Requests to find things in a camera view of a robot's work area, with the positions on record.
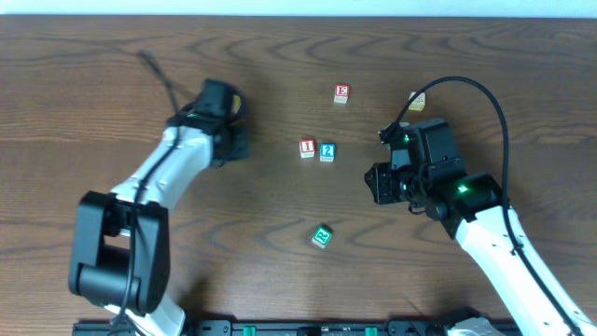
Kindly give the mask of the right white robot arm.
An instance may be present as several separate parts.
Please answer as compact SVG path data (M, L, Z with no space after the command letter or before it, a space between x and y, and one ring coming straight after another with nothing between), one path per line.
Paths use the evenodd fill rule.
M365 173L375 203L407 203L411 213L439 222L486 274L522 334L595 334L495 179L467 172L446 120L392 123L379 136L391 159Z

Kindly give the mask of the red letter I block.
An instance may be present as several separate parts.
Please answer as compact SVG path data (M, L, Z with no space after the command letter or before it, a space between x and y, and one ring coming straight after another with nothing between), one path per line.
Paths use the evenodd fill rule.
M302 159L312 158L315 155L316 145L313 139L299 141L299 155Z

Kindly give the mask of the blue number 2 block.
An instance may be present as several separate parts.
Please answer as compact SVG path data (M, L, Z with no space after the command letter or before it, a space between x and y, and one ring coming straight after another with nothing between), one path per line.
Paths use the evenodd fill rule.
M319 158L321 162L333 162L336 158L336 145L324 143L320 146Z

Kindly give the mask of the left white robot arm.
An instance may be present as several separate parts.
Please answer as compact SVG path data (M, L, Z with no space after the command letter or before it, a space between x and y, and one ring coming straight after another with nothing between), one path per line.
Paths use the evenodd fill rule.
M130 177L80 200L68 288L113 313L113 329L126 320L137 335L182 334L186 314L166 292L169 216L202 171L247 156L246 115L242 104L184 107Z

